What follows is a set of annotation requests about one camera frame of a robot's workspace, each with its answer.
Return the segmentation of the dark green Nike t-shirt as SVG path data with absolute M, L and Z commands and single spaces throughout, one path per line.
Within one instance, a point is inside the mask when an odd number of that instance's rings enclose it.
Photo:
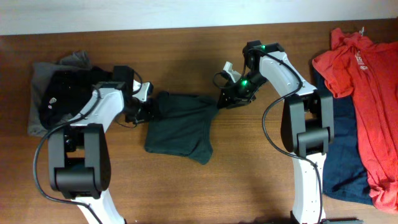
M 207 164 L 213 153 L 210 128 L 218 114 L 216 101 L 210 96 L 163 91 L 156 102 L 160 116 L 148 125 L 146 152 L 187 157 Z

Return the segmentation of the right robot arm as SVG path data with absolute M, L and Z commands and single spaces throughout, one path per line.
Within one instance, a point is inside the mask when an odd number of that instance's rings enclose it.
M 280 136 L 283 147 L 271 146 L 290 157 L 294 166 L 295 198 L 292 223 L 326 223 L 323 208 L 323 166 L 334 139 L 331 94 L 308 83 L 290 63 L 278 44 L 250 41 L 243 48 L 241 73 L 226 62 L 219 75 L 226 80 L 220 88 L 219 109 L 246 106 L 256 99 L 260 87 L 270 83 L 279 98 L 264 111 L 282 102 Z

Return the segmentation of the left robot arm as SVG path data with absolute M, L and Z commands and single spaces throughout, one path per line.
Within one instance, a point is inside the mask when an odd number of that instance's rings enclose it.
M 58 203 L 76 205 L 88 223 L 125 223 L 112 200 L 111 162 L 105 133 L 123 114 L 127 123 L 152 120 L 157 108 L 153 84 L 128 66 L 115 66 L 110 81 L 98 82 L 81 111 L 51 129 L 48 142 L 49 180 L 60 192 Z

